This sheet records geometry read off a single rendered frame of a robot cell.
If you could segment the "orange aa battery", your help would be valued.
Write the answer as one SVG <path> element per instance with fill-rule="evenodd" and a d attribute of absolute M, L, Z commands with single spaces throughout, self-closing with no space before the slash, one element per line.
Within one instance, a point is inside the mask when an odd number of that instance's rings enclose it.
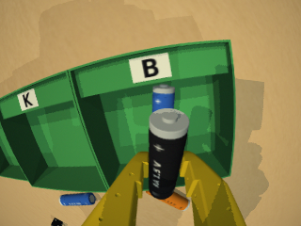
<path fill-rule="evenodd" d="M 159 201 L 171 205 L 182 211 L 187 210 L 190 206 L 190 201 L 176 192 L 174 192 L 169 198 Z"/>

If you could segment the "green three-compartment bin rack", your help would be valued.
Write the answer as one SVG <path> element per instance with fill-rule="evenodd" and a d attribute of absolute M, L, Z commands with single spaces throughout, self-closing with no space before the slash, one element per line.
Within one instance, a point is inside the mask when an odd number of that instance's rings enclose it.
<path fill-rule="evenodd" d="M 106 193 L 134 155 L 149 151 L 152 87 L 160 84 L 175 88 L 174 109 L 190 120 L 184 150 L 230 177 L 236 123 L 230 40 L 111 56 L 1 97 L 0 176 Z"/>

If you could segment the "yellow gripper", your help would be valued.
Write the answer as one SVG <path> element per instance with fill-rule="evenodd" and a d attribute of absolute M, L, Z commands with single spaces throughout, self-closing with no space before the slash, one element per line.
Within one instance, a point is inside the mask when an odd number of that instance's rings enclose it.
<path fill-rule="evenodd" d="M 180 176 L 191 197 L 194 226 L 246 226 L 228 184 L 196 154 L 183 151 Z M 149 152 L 137 153 L 81 226 L 135 226 Z"/>

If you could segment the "black aa battery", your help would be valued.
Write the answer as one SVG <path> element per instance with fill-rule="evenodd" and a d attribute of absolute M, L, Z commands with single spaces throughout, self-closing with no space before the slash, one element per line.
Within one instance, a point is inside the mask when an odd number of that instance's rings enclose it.
<path fill-rule="evenodd" d="M 162 108 L 149 118 L 149 192 L 169 198 L 178 179 L 190 120 L 180 110 Z"/>

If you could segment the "black die with white pips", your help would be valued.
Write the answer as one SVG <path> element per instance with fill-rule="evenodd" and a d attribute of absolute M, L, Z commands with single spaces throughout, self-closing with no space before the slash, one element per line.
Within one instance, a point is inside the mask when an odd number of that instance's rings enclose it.
<path fill-rule="evenodd" d="M 54 218 L 51 226 L 62 226 L 63 222 L 57 218 Z"/>

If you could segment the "blue aa battery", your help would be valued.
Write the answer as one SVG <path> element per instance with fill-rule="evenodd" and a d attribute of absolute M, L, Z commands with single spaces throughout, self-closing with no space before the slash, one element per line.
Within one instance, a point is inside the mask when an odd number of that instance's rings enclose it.
<path fill-rule="evenodd" d="M 59 203 L 66 206 L 92 205 L 95 201 L 96 199 L 93 193 L 67 194 L 59 196 Z"/>
<path fill-rule="evenodd" d="M 162 108 L 173 108 L 175 102 L 175 88 L 167 84 L 152 87 L 152 113 Z"/>

